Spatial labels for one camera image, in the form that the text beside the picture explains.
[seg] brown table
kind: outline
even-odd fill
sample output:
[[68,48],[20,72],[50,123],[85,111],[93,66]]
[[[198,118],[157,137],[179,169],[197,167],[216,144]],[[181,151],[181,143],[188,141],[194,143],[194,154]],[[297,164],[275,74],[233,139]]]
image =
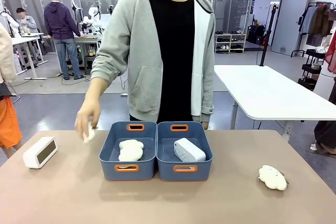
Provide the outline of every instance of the brown table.
[[[42,136],[59,151],[40,170],[23,152]],[[98,154],[107,131],[84,145],[75,131],[37,133],[0,167],[0,223],[288,224],[334,223],[336,196],[275,131],[208,131],[214,160],[205,182],[109,182]],[[282,171],[286,191],[257,180],[262,165]]]

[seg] hoodie pocket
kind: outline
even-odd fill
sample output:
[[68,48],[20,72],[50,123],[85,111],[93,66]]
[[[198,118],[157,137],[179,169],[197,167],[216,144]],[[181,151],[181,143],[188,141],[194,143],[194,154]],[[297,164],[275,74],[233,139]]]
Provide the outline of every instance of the hoodie pocket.
[[129,97],[130,106],[148,113],[158,113],[162,69],[142,67]]

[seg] person's hand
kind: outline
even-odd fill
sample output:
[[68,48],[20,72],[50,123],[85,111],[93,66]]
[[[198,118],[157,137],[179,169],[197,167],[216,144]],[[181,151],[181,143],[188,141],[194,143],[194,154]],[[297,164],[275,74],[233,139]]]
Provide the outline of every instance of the person's hand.
[[207,130],[209,128],[209,123],[208,122],[203,122],[203,129]]
[[96,128],[100,116],[100,102],[99,99],[85,99],[82,107],[77,113],[75,121],[76,131],[79,133],[81,139],[83,134],[89,135],[88,123],[90,117],[92,117],[92,128]]

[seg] man in purple jacket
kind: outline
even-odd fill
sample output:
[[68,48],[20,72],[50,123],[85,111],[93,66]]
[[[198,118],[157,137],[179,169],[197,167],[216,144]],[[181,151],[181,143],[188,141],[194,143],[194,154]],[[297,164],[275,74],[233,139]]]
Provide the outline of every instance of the man in purple jacket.
[[76,43],[74,33],[78,37],[80,34],[75,21],[72,19],[69,9],[61,3],[61,0],[51,0],[44,9],[44,21],[49,38],[53,38],[58,54],[59,63],[63,72],[63,78],[69,80],[68,66],[66,62],[66,50],[71,60],[75,80],[85,76],[79,72]]

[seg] shoe rack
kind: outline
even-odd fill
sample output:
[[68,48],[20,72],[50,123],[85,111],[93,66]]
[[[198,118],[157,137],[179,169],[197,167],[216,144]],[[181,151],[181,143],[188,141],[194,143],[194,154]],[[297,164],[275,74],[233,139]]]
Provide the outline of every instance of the shoe rack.
[[229,54],[231,52],[244,52],[245,41],[246,34],[215,34],[215,53],[227,52]]

